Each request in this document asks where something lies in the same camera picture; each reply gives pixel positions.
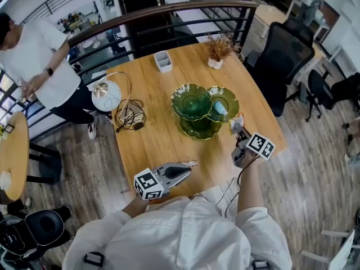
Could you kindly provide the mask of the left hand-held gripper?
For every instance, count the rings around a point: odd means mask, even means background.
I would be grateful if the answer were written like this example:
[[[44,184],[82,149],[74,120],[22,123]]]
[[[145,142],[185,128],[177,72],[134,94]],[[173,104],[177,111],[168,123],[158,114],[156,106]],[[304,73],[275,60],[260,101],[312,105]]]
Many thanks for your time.
[[[191,167],[181,163],[146,168],[134,176],[134,189],[142,200],[159,199],[168,195],[171,188],[182,183],[190,174]]]

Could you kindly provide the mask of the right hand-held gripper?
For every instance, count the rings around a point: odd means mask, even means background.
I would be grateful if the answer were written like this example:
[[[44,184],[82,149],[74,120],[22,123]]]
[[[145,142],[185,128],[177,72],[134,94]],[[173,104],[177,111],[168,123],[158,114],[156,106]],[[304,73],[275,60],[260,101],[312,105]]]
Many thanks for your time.
[[[239,123],[234,125],[234,130],[237,136],[236,147],[231,154],[234,166],[244,168],[242,161],[249,153],[255,154],[255,156],[259,156],[264,160],[271,157],[276,148],[276,145],[271,140],[259,133],[251,135]]]

